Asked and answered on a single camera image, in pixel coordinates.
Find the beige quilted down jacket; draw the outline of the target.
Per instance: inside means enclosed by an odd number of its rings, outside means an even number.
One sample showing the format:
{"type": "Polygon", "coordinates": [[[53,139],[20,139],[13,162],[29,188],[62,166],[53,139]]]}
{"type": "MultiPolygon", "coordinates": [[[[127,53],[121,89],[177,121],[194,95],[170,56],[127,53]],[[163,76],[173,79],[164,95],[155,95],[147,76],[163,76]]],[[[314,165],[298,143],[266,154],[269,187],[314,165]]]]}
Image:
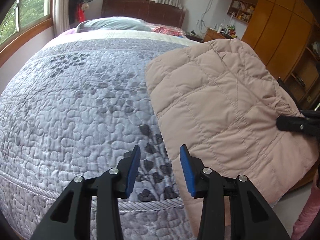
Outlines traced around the beige quilted down jacket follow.
{"type": "Polygon", "coordinates": [[[248,176],[270,204],[318,160],[314,137],[277,129],[278,116],[300,111],[245,42],[218,39],[166,52],[149,62],[145,80],[194,235],[203,201],[187,190],[181,145],[221,176],[248,176]]]}

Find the pink sleeve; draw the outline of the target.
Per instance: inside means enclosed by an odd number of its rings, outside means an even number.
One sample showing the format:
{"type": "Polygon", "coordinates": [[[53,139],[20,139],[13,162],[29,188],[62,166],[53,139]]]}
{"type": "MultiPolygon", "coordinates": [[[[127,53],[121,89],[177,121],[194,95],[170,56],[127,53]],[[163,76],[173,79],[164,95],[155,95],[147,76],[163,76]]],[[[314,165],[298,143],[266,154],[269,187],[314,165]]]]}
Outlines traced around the pink sleeve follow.
{"type": "Polygon", "coordinates": [[[315,180],[310,196],[293,226],[291,239],[319,239],[319,183],[315,180]]]}

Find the orange wooden wardrobe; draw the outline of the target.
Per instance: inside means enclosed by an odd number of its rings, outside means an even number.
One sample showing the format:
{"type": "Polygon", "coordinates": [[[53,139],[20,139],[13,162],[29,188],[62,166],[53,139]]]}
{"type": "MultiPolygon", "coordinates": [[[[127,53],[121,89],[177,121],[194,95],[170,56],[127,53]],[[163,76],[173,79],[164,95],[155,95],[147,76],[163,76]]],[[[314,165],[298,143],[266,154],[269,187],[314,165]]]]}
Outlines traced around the orange wooden wardrobe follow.
{"type": "Polygon", "coordinates": [[[319,24],[303,0],[232,0],[228,13],[248,23],[242,41],[302,109],[319,102],[319,24]]]}

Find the grey quilted bedspread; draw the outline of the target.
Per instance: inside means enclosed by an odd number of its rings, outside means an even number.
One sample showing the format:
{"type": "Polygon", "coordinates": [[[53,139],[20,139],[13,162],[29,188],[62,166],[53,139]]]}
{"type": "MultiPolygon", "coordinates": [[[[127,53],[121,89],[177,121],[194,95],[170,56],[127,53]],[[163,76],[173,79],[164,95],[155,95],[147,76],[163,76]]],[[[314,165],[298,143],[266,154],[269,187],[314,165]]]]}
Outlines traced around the grey quilted bedspread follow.
{"type": "Polygon", "coordinates": [[[1,211],[21,237],[74,177],[98,177],[138,145],[135,187],[119,202],[124,238],[193,238],[145,81],[152,59],[192,44],[97,30],[58,36],[27,61],[1,94],[1,211]]]}

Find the wooden bedside table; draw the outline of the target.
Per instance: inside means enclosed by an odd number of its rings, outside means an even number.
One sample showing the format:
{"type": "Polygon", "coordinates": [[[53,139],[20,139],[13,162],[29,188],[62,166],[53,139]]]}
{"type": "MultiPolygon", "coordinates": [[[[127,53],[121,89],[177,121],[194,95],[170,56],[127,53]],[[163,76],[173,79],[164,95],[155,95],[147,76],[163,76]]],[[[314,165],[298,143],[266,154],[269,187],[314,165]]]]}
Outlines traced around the wooden bedside table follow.
{"type": "Polygon", "coordinates": [[[229,39],[231,40],[232,37],[226,34],[221,34],[215,31],[212,28],[207,28],[206,34],[204,35],[203,41],[202,42],[208,42],[211,40],[216,40],[216,39],[229,39]]]}

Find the red patterned cloth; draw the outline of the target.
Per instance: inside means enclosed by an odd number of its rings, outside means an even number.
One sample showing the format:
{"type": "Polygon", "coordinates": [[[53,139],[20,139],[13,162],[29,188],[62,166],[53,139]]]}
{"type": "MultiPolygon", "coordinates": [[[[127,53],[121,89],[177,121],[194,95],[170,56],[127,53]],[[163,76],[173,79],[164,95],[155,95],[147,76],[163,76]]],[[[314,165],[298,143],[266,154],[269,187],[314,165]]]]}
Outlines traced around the red patterned cloth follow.
{"type": "Polygon", "coordinates": [[[185,32],[182,29],[177,27],[172,27],[167,25],[157,25],[153,27],[152,31],[160,34],[187,38],[185,35],[185,32]]]}

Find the dark wooden headboard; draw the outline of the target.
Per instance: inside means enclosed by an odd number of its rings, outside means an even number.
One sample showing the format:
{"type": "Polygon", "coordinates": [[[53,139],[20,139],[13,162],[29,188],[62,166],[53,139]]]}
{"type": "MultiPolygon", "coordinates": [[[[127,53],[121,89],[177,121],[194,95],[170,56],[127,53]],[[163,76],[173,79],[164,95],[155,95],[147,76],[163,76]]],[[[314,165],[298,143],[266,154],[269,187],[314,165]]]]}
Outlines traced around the dark wooden headboard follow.
{"type": "Polygon", "coordinates": [[[151,0],[103,0],[101,17],[124,16],[181,28],[186,10],[151,0]]]}

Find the grey pillow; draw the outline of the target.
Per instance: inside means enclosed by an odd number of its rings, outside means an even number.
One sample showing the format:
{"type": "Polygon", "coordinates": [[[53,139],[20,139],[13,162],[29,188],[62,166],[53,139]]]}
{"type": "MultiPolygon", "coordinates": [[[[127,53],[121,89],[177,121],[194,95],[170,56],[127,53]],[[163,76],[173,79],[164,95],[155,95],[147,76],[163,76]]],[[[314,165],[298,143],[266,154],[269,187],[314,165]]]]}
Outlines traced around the grey pillow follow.
{"type": "Polygon", "coordinates": [[[152,31],[152,29],[141,19],[124,16],[114,16],[81,22],[78,24],[76,32],[83,33],[99,29],[152,31]]]}

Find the wooden framed window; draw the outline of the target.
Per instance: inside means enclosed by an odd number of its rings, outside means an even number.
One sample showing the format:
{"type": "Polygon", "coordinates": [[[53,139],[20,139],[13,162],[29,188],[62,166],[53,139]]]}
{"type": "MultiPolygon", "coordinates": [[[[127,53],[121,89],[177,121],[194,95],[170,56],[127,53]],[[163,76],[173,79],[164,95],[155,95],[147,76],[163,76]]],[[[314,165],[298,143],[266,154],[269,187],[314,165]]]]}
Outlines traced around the wooden framed window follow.
{"type": "Polygon", "coordinates": [[[1,65],[52,26],[52,0],[15,0],[1,22],[1,65]]]}

